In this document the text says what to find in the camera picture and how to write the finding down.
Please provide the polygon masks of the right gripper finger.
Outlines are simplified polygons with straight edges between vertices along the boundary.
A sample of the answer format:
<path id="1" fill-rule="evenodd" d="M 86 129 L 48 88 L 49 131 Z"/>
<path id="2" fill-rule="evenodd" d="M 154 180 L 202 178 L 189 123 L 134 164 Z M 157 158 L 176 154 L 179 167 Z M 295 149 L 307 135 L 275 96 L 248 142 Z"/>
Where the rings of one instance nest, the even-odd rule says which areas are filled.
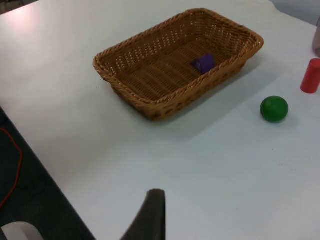
<path id="1" fill-rule="evenodd" d="M 164 190 L 151 189 L 147 192 L 138 214 L 122 239 L 166 239 L 166 195 Z"/>

